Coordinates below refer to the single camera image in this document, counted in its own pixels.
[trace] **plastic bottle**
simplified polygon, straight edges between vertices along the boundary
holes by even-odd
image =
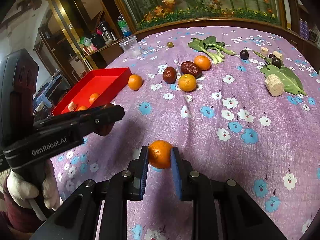
[[[127,22],[125,21],[125,19],[122,15],[120,15],[118,17],[117,22],[118,22],[118,25],[119,25],[124,37],[128,37],[129,35],[131,35],[131,31],[127,25]]]

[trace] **red box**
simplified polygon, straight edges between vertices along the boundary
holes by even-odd
[[[93,108],[110,103],[116,95],[128,84],[131,76],[129,68],[106,68],[92,70],[85,75],[57,104],[53,115],[69,113],[68,105],[71,101],[80,106]],[[92,94],[100,96],[90,104]]]

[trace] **dried red date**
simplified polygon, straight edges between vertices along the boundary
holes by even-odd
[[[177,72],[173,67],[166,67],[162,74],[162,78],[167,84],[173,84],[176,82]]]
[[[181,64],[181,72],[183,74],[191,74],[195,78],[198,78],[202,75],[202,71],[197,68],[196,64],[191,61],[185,61]]]

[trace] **plastic cup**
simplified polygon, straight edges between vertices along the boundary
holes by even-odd
[[[129,58],[135,58],[141,55],[136,35],[130,35],[129,37],[123,39],[119,42],[119,46]]]

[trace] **orange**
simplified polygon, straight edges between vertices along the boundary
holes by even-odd
[[[211,66],[209,58],[202,55],[196,56],[194,62],[201,70],[207,70]]]
[[[178,85],[181,90],[185,92],[190,92],[197,86],[196,78],[190,74],[184,74],[179,78]]]
[[[166,169],[170,164],[170,151],[172,145],[166,141],[154,141],[148,147],[149,163],[157,169]]]
[[[81,107],[78,108],[77,111],[82,111],[82,110],[87,110],[87,109],[88,109],[88,108],[87,108],[86,106],[81,106]]]
[[[98,93],[94,93],[90,96],[89,102],[92,104],[100,95]]]
[[[142,86],[142,78],[139,75],[131,75],[128,81],[128,87],[132,90],[138,90]]]

